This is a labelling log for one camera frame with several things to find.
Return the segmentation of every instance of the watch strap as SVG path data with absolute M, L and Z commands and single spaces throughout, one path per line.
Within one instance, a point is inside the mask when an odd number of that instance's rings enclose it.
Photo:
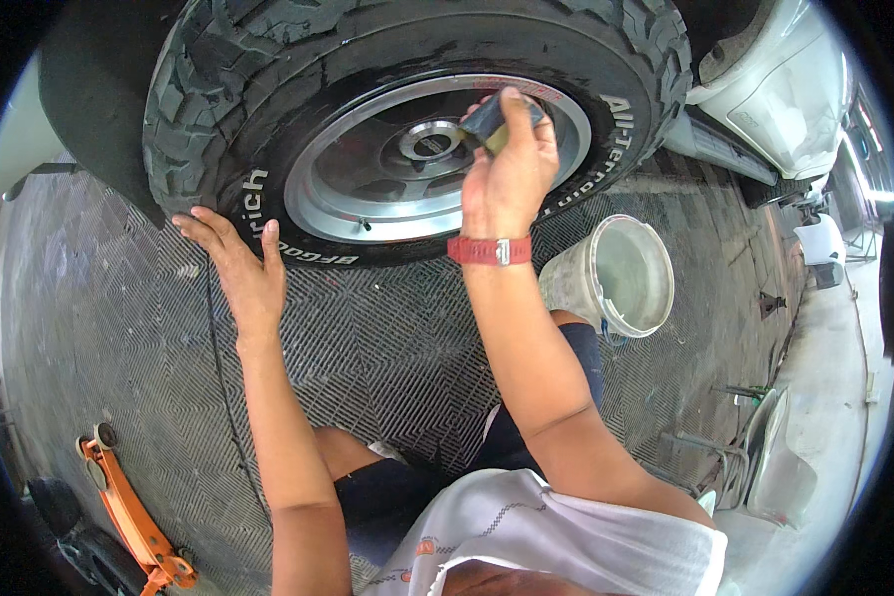
M 499 240 L 475 240 L 456 236 L 447 240 L 447 256 L 461 265 L 479 264 L 505 267 L 530 262 L 530 236 Z

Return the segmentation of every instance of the jack stand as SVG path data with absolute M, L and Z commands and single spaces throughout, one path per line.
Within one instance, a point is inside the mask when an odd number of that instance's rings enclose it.
M 758 308 L 762 312 L 762 320 L 777 311 L 779 308 L 787 308 L 787 301 L 780 296 L 770 296 L 765 292 L 758 292 Z
M 80 437 L 76 440 L 76 449 L 85 459 L 86 471 L 99 490 L 123 543 L 149 577 L 140 596 L 154 596 L 169 584 L 191 588 L 198 574 L 188 561 L 175 554 L 172 545 L 146 513 L 112 453 L 116 443 L 112 426 L 99 423 L 93 427 L 93 439 Z

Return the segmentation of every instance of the side step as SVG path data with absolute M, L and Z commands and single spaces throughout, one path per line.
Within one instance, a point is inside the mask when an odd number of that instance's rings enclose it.
M 681 111 L 672 124 L 663 147 L 686 157 L 722 166 L 769 186 L 774 186 L 778 181 L 778 173 L 762 159 L 711 127 L 693 120 L 685 111 Z

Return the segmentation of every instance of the bucket handle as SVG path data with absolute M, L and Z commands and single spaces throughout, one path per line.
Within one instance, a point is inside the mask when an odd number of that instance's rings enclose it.
M 606 344 L 613 348 L 618 348 L 625 345 L 625 342 L 629 340 L 629 338 L 625 336 L 620 336 L 619 340 L 613 340 L 613 337 L 609 335 L 609 323 L 605 318 L 601 318 L 602 321 L 602 336 L 606 339 Z

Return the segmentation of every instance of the fender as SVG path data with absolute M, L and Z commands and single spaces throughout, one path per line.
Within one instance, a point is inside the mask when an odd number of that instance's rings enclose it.
M 75 0 L 40 46 L 40 102 L 63 146 L 156 226 L 143 165 L 149 80 L 182 0 Z

